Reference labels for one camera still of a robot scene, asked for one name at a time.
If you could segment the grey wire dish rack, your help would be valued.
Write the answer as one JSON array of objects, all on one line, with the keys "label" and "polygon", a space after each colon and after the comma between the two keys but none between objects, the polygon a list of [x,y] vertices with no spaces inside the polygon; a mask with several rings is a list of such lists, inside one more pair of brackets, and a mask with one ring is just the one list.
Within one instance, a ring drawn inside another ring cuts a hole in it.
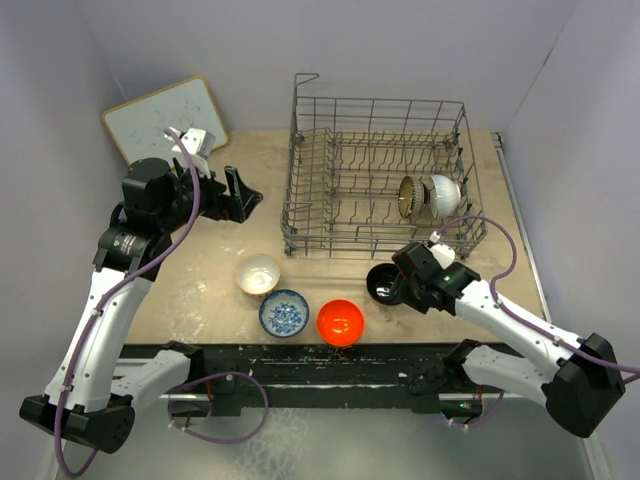
[{"label": "grey wire dish rack", "polygon": [[463,259],[487,234],[465,105],[455,100],[331,96],[316,73],[294,77],[281,230],[288,256],[381,259],[448,222],[402,217],[401,181],[432,174],[461,189],[443,240]]}]

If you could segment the white ceramic bowl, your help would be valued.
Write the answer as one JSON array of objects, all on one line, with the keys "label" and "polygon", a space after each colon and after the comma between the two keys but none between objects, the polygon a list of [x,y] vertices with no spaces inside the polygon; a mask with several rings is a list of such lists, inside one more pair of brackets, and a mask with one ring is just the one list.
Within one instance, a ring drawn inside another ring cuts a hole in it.
[{"label": "white ceramic bowl", "polygon": [[429,207],[432,216],[436,219],[451,216],[462,198],[459,184],[449,177],[439,174],[429,177],[428,192]]}]

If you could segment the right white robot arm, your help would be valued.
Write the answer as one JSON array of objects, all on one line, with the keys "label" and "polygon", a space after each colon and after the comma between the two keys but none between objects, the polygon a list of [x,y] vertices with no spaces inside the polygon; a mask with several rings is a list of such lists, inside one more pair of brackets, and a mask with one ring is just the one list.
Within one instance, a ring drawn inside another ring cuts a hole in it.
[{"label": "right white robot arm", "polygon": [[588,438],[626,392],[611,343],[556,327],[491,291],[444,245],[412,242],[393,254],[398,300],[420,313],[444,311],[483,328],[511,348],[504,354],[462,341],[445,360],[446,383],[514,393],[543,406],[567,432]]}]

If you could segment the brown rimmed cream bowl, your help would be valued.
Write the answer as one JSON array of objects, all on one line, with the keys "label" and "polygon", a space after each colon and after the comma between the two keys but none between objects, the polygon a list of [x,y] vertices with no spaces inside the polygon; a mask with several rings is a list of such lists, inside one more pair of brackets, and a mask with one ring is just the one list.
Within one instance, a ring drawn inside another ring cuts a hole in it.
[{"label": "brown rimmed cream bowl", "polygon": [[429,201],[426,184],[414,176],[405,176],[398,190],[398,210],[403,219],[419,216]]}]

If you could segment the black glossy bowl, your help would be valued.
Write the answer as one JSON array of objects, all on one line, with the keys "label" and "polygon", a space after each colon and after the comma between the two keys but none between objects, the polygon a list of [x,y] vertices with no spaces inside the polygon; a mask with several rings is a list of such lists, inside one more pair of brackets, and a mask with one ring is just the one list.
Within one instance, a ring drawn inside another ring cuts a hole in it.
[{"label": "black glossy bowl", "polygon": [[392,292],[399,270],[393,263],[381,263],[372,267],[366,276],[366,288],[369,296],[385,306],[399,305],[401,301]]}]

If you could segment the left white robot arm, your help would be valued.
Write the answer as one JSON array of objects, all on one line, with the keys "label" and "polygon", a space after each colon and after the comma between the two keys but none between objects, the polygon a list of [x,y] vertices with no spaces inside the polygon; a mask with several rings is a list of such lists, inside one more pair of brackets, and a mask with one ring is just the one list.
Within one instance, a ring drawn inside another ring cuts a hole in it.
[{"label": "left white robot arm", "polygon": [[44,393],[26,397],[20,417],[53,435],[112,454],[134,420],[163,393],[194,392],[206,378],[201,348],[171,341],[134,373],[114,379],[132,320],[176,246],[171,235],[199,216],[246,221],[263,195],[236,168],[190,173],[176,161],[138,160],[122,181],[123,199],[112,211],[93,260],[90,292],[64,360]]}]

